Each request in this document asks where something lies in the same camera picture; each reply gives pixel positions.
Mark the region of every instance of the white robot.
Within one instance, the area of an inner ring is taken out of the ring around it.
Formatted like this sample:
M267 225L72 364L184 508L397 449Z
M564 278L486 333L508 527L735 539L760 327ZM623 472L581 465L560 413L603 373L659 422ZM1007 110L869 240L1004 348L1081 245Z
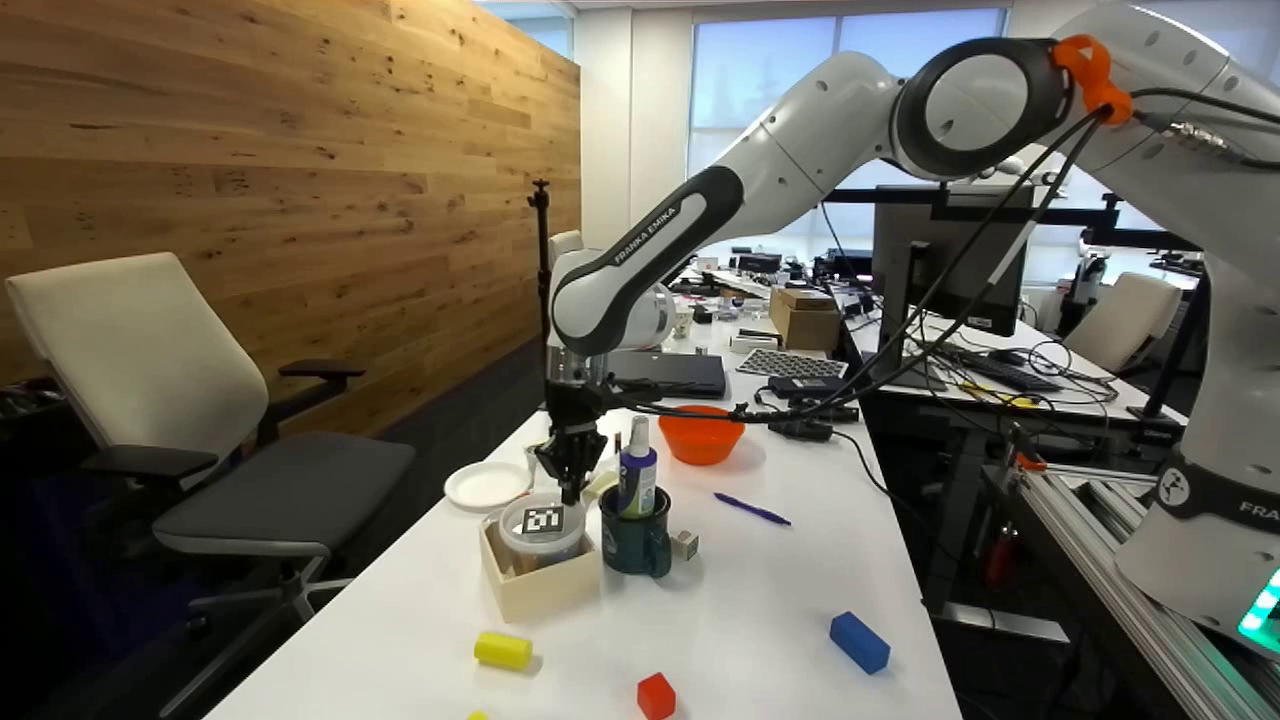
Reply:
M910 78L831 57L599 258L564 273L545 457L564 501L574 503L603 442L590 422L610 401L597 392L597 364L673 264L707 240L784 226L869 161L977 176L1095 117L1075 163L1198 245L1211 277L1198 405L1120 573L1163 608L1280 657L1280 95L1193 26L1127 5L1091 5L1049 41L957 45Z

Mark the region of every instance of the red object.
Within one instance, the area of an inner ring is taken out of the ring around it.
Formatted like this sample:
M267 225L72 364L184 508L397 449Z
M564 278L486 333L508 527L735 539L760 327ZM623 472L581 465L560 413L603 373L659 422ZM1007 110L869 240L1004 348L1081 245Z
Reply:
M682 417L659 417L656 429L662 429L673 457L679 465L721 465L735 438L743 434L743 422L721 418L723 409L679 409Z
M1000 536L986 546L985 581L1004 585L1012 575L1012 565L1016 565L1016 527L1000 527Z
M1131 121L1131 95L1120 85L1110 85L1106 45L1098 45L1091 35L1068 35L1068 41L1050 45L1050 60L1054 60L1054 67L1075 76L1087 110L1110 107L1106 125Z
M1030 453L1012 453L1012 467L1022 477L1049 472L1042 457L1030 457Z
M637 703L645 720L673 720L676 717L676 688L662 672L653 672L637 683Z

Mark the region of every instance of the purple pen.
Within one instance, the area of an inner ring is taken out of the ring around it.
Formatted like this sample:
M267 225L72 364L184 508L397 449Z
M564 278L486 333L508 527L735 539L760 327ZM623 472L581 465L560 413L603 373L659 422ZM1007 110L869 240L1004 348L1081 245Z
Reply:
M792 527L792 521L784 521L781 512L767 512L767 508L757 508L757 503L746 503L746 501L735 501L735 495L723 495L723 493L712 493L721 503L729 503L729 508L741 508L741 512L752 512L752 514L760 514L765 523L781 523L781 527Z

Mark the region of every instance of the wooden wall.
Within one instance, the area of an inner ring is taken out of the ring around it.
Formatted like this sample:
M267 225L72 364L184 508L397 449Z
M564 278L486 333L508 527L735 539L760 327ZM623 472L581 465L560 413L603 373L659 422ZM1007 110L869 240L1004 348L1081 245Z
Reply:
M0 0L0 277L179 252L242 348L368 364L376 432L537 335L581 76L467 0ZM0 307L0 381L39 364Z

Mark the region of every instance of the red bowl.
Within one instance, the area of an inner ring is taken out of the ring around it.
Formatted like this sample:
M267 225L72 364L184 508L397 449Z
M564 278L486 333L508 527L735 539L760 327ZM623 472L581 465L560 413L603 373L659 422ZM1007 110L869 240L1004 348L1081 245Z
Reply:
M721 465L735 438L743 434L743 422L717 418L729 417L723 409L682 409L682 417L659 417L656 429L662 429L673 457L679 465Z

